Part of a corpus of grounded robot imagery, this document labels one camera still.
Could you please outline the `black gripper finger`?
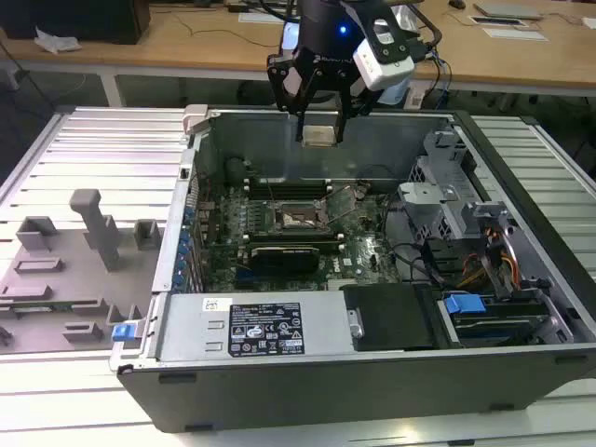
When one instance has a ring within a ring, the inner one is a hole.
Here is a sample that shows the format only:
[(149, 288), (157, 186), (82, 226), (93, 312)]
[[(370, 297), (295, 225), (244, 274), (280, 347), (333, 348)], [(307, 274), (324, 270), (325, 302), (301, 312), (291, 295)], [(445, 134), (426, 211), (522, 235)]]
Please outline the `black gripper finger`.
[[(309, 49), (297, 49), (291, 55), (277, 54), (267, 57), (266, 71), (277, 107), (281, 112), (298, 119), (295, 140), (304, 138), (305, 113), (319, 88), (318, 55)], [(298, 75), (295, 92), (287, 89), (285, 82), (292, 72)]]
[(366, 87), (358, 69), (339, 72), (336, 80), (339, 106), (334, 135), (335, 142), (340, 143), (344, 139), (347, 121), (359, 115), (368, 115), (372, 110), (373, 92)]

